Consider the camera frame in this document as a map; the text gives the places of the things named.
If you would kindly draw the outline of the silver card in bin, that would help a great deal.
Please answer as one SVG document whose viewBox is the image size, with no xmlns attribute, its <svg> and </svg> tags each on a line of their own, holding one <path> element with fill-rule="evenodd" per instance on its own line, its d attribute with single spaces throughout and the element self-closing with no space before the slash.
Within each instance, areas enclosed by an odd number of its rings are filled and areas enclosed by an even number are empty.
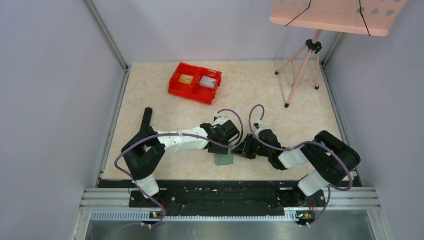
<svg viewBox="0 0 424 240">
<path fill-rule="evenodd" d="M 209 76 L 202 76 L 202 78 L 199 81 L 199 85 L 204 88 L 214 89 L 215 85 L 217 83 L 217 79 L 209 77 Z"/>
</svg>

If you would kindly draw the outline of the pink tripod stand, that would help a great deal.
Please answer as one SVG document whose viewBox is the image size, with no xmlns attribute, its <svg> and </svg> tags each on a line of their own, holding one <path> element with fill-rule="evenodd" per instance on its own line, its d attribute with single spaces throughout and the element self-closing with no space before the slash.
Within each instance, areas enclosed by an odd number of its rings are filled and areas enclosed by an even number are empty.
<svg viewBox="0 0 424 240">
<path fill-rule="evenodd" d="M 302 77 L 303 74 L 306 70 L 307 64 L 309 63 L 311 56 L 313 54 L 316 55 L 316 60 L 315 60 L 315 72 L 314 75 L 311 77 L 312 80 L 314 80 L 313 84 L 314 84 L 314 89 L 315 90 L 319 90 L 320 89 L 320 77 L 319 77 L 319 71 L 321 69 L 321 62 L 320 62 L 320 57 L 321 57 L 321 50 L 323 49 L 322 43 L 319 42 L 319 38 L 322 34 L 323 30 L 318 29 L 316 30 L 314 37 L 312 39 L 308 39 L 305 44 L 286 62 L 284 63 L 279 69 L 277 69 L 274 74 L 276 76 L 278 76 L 280 73 L 283 72 L 283 70 L 291 65 L 292 66 L 292 73 L 293 73 L 293 78 L 294 78 L 294 82 L 291 85 L 291 92 L 288 96 L 288 99 L 286 100 L 284 107 L 286 109 L 288 109 L 291 105 L 291 101 L 296 93 L 296 90 L 298 89 L 298 87 L 301 85 L 302 82 Z M 295 64 L 294 61 L 295 59 L 304 51 L 307 50 L 307 53 L 304 57 L 304 60 L 300 66 L 300 68 L 298 69 L 298 71 L 296 71 L 295 69 Z"/>
</svg>

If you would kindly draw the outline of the green card holder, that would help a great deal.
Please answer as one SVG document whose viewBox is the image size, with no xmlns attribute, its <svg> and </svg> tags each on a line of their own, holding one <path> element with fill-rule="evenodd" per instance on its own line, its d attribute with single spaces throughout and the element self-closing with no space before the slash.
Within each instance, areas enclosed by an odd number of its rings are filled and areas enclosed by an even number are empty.
<svg viewBox="0 0 424 240">
<path fill-rule="evenodd" d="M 214 163 L 217 166 L 228 166 L 234 164 L 234 158 L 231 153 L 228 154 L 215 154 Z"/>
</svg>

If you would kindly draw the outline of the pink perforated tray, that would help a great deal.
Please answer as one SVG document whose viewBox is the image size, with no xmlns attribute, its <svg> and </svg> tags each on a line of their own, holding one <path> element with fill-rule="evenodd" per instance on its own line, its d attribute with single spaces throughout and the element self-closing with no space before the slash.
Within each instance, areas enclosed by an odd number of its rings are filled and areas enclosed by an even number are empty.
<svg viewBox="0 0 424 240">
<path fill-rule="evenodd" d="M 276 25 L 386 37 L 407 0 L 275 0 Z"/>
</svg>

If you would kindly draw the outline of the red two-compartment bin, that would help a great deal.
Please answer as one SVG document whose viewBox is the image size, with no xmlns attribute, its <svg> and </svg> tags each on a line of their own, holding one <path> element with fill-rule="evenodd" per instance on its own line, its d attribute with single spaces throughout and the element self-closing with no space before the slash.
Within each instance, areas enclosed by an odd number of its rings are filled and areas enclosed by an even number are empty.
<svg viewBox="0 0 424 240">
<path fill-rule="evenodd" d="M 182 84 L 179 78 L 182 74 L 193 76 L 191 85 Z M 217 79 L 214 89 L 200 86 L 199 82 L 202 76 Z M 205 67 L 191 65 L 188 63 L 179 63 L 168 84 L 168 93 L 193 100 L 203 104 L 211 105 L 216 97 L 217 90 L 221 85 L 222 72 Z"/>
</svg>

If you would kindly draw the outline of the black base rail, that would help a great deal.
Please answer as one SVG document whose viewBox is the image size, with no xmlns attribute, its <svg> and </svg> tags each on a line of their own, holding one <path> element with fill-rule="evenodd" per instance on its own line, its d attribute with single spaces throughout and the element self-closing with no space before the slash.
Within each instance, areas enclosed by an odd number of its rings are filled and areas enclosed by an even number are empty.
<svg viewBox="0 0 424 240">
<path fill-rule="evenodd" d="M 297 182 L 254 180 L 159 180 L 159 193 L 144 197 L 130 180 L 101 180 L 100 189 L 128 189 L 130 208 L 166 217 L 282 217 L 289 208 L 323 208 L 323 190 L 304 196 Z"/>
</svg>

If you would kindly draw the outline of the gold card in bin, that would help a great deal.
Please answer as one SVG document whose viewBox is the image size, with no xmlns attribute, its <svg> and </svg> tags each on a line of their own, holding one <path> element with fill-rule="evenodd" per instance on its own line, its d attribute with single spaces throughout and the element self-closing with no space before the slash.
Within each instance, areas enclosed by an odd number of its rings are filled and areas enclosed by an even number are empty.
<svg viewBox="0 0 424 240">
<path fill-rule="evenodd" d="M 179 83 L 185 84 L 185 85 L 191 85 L 194 77 L 187 74 L 182 74 L 180 78 L 178 79 Z"/>
</svg>

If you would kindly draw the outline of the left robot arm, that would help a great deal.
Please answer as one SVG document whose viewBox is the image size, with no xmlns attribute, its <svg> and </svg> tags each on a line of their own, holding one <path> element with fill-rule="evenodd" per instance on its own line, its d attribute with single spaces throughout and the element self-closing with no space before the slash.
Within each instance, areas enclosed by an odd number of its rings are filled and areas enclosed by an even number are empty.
<svg viewBox="0 0 424 240">
<path fill-rule="evenodd" d="M 182 131 L 155 131 L 148 125 L 122 148 L 121 154 L 136 187 L 147 199 L 160 191 L 155 170 L 164 156 L 187 150 L 227 155 L 232 139 L 240 136 L 236 125 L 226 117 Z"/>
</svg>

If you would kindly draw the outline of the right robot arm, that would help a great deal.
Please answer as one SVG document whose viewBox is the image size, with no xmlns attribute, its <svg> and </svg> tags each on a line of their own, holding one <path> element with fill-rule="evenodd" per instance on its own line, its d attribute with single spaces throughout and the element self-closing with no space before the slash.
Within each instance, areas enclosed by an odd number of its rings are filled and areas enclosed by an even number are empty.
<svg viewBox="0 0 424 240">
<path fill-rule="evenodd" d="M 299 147 L 282 147 L 270 129 L 260 129 L 248 134 L 232 154 L 253 160 L 265 157 L 277 170 L 285 171 L 310 163 L 314 170 L 298 182 L 298 189 L 310 197 L 324 187 L 336 186 L 350 176 L 360 163 L 359 154 L 326 130 Z"/>
</svg>

